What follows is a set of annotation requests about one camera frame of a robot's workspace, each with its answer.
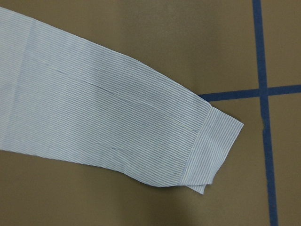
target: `horizontal blue line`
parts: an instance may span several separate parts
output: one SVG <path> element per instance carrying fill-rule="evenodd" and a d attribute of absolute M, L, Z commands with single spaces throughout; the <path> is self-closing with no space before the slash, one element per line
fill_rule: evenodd
<path fill-rule="evenodd" d="M 301 85 L 279 86 L 279 87 L 268 88 L 269 96 L 292 94 L 292 93 L 301 93 Z M 246 89 L 246 90 L 229 91 L 229 92 L 222 92 L 222 93 L 208 93 L 208 94 L 200 94 L 198 96 L 200 96 L 206 101 L 251 98 L 251 97 L 259 97 L 259 89 Z"/>

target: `blue line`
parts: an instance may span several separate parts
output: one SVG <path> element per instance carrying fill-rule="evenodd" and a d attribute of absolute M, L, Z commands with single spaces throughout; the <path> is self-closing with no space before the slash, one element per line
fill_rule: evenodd
<path fill-rule="evenodd" d="M 301 85 L 280 86 L 280 87 L 269 88 L 269 96 L 291 94 L 291 93 L 301 93 Z"/>
<path fill-rule="evenodd" d="M 268 183 L 268 199 L 269 199 L 269 221 L 271 226 L 278 226 L 277 201 L 274 176 L 274 162 L 269 120 L 269 97 L 268 83 L 266 75 L 264 38 L 261 14 L 261 1 L 253 0 L 253 16 L 255 26 L 255 41 L 257 54 L 257 70 L 259 80 L 259 98 L 261 107 L 261 116 L 264 123 L 263 128 L 263 145 L 265 155 L 265 168 Z"/>
<path fill-rule="evenodd" d="M 223 93 L 209 93 L 199 95 L 206 101 L 216 101 L 216 100 L 231 100 L 231 99 L 241 99 L 241 98 L 249 98 L 249 97 L 259 97 L 258 89 L 247 89 L 240 91 L 230 91 Z"/>

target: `cardboard surface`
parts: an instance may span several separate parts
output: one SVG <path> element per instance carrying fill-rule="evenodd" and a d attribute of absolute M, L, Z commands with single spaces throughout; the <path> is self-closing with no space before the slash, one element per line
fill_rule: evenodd
<path fill-rule="evenodd" d="M 292 42 L 300 16 L 286 15 L 298 3 L 274 3 L 262 3 L 268 85 L 300 84 L 301 45 Z M 0 6 L 138 59 L 196 94 L 258 88 L 251 1 L 0 0 Z M 269 97 L 280 225 L 300 221 L 300 97 Z M 269 225 L 259 98 L 212 105 L 245 126 L 205 195 L 0 151 L 0 225 Z"/>

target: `shirt cuff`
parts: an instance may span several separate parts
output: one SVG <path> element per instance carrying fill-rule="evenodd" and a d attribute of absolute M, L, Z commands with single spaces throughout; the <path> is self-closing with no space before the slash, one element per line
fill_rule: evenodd
<path fill-rule="evenodd" d="M 243 123 L 211 107 L 192 146 L 179 185 L 212 184 Z"/>

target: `cloth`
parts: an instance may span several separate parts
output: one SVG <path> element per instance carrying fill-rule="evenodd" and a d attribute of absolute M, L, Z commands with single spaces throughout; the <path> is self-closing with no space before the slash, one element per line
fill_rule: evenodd
<path fill-rule="evenodd" d="M 243 124 L 143 63 L 0 8 L 0 149 L 203 193 Z"/>

